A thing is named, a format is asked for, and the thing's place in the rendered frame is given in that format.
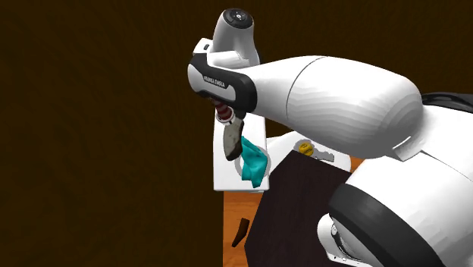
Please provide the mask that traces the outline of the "teal crumpled cloth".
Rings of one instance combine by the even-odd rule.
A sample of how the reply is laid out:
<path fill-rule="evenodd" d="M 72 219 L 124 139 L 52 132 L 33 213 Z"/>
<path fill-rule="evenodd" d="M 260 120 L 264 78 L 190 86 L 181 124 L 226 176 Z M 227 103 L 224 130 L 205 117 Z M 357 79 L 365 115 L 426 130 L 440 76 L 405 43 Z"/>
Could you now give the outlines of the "teal crumpled cloth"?
<path fill-rule="evenodd" d="M 241 153 L 242 180 L 250 181 L 253 188 L 260 187 L 268 165 L 268 157 L 245 137 L 241 137 L 241 145 L 243 149 Z"/>

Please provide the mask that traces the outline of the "grey key with yellow head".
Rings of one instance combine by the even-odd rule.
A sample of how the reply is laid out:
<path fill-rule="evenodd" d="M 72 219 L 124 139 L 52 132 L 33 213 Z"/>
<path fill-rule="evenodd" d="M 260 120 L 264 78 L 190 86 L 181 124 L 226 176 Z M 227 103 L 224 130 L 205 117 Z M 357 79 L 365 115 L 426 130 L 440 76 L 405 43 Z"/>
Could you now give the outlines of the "grey key with yellow head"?
<path fill-rule="evenodd" d="M 334 162 L 334 154 L 317 149 L 315 145 L 309 140 L 300 140 L 296 142 L 294 149 L 297 152 L 312 157 L 314 159 Z"/>

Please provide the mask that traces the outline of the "dark maroon robot stand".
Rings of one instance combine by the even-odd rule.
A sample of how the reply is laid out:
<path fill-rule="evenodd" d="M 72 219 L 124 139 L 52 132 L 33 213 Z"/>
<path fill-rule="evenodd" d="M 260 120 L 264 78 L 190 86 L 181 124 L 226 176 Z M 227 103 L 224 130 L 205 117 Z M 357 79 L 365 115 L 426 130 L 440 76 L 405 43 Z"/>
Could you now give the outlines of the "dark maroon robot stand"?
<path fill-rule="evenodd" d="M 350 173 L 299 152 L 271 172 L 245 242 L 248 267 L 343 267 L 328 259 L 317 226 Z"/>

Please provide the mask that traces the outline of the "dark brown curved piece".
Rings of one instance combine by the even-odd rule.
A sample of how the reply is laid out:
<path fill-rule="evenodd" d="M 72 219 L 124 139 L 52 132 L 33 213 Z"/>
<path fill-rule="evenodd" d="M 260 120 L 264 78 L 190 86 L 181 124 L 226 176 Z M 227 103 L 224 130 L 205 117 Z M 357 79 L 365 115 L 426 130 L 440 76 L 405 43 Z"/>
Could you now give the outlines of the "dark brown curved piece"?
<path fill-rule="evenodd" d="M 237 247 L 238 244 L 243 240 L 243 238 L 247 235 L 249 229 L 250 220 L 247 218 L 241 218 L 240 224 L 235 234 L 235 237 L 232 241 L 231 246 Z"/>

